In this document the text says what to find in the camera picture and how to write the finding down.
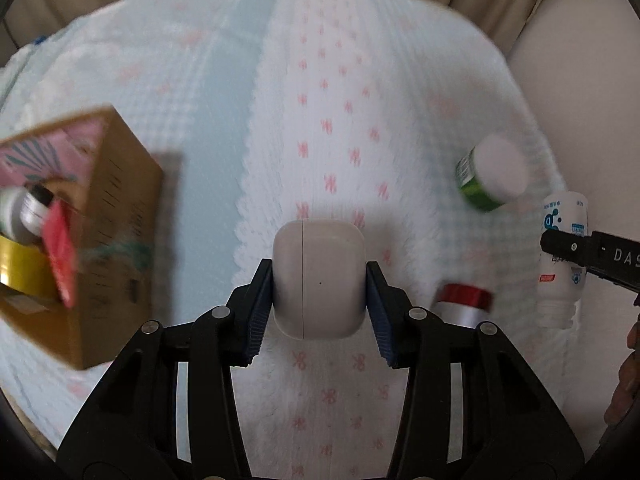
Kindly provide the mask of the person's right hand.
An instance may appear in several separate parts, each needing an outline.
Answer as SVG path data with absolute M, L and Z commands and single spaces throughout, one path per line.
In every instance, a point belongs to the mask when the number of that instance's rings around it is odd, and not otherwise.
M 618 384 L 604 413 L 604 421 L 608 426 L 617 425 L 625 417 L 639 391 L 639 322 L 631 327 L 627 347 L 631 354 L 620 366 Z

